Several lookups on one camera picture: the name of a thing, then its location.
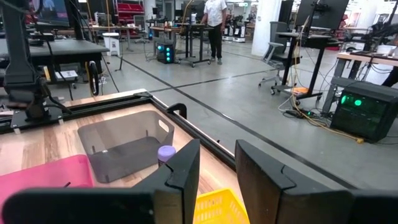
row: white shirt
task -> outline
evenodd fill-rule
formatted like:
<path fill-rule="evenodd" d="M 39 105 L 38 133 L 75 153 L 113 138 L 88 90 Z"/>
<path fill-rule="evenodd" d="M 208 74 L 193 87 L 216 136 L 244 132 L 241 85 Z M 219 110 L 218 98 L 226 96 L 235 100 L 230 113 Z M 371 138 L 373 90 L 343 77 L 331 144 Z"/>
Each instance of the white shirt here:
<path fill-rule="evenodd" d="M 223 22 L 223 12 L 226 9 L 225 0 L 208 0 L 204 13 L 207 13 L 207 24 L 217 26 Z"/>

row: small bottle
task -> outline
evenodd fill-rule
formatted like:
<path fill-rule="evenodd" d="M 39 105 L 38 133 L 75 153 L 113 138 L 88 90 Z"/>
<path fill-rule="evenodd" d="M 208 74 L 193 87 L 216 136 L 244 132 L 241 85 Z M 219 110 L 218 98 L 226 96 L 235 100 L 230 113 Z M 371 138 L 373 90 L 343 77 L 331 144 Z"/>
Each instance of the small bottle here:
<path fill-rule="evenodd" d="M 162 146 L 157 151 L 157 163 L 159 167 L 165 164 L 174 154 L 177 153 L 173 146 Z"/>

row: gray plastic bin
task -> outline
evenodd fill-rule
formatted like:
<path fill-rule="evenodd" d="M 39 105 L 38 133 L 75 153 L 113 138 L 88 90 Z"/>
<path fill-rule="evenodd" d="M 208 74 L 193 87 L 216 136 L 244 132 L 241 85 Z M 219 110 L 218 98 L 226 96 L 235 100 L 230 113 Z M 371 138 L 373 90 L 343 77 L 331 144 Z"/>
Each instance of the gray plastic bin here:
<path fill-rule="evenodd" d="M 78 129 L 96 179 L 109 183 L 157 163 L 160 146 L 172 145 L 174 126 L 143 111 Z"/>

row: person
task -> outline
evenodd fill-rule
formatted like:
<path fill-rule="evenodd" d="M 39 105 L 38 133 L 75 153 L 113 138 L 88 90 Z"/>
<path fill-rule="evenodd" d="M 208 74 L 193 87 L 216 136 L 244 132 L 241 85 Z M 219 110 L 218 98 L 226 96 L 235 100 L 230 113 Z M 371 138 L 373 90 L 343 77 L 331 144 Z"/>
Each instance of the person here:
<path fill-rule="evenodd" d="M 212 27 L 212 29 L 209 30 L 209 41 L 211 46 L 210 60 L 215 61 L 217 56 L 217 64 L 222 65 L 221 43 L 226 19 L 225 0 L 207 0 L 204 13 L 205 15 L 201 23 L 204 24 L 207 22 L 207 24 Z"/>
<path fill-rule="evenodd" d="M 395 36 L 393 43 L 395 44 L 395 46 L 398 47 L 398 35 Z M 398 82 L 398 67 L 394 66 L 394 68 L 392 68 L 392 70 L 391 70 L 390 74 L 388 75 L 388 77 L 386 78 L 386 80 L 381 85 L 392 87 L 397 82 Z"/>

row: purple cap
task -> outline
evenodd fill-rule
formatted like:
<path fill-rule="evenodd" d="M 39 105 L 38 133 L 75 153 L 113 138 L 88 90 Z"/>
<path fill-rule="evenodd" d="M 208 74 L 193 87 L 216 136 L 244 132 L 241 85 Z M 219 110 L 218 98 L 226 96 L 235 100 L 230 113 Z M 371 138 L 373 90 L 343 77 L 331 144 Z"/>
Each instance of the purple cap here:
<path fill-rule="evenodd" d="M 167 162 L 175 153 L 176 150 L 173 146 L 162 146 L 157 151 L 157 158 L 162 162 Z"/>

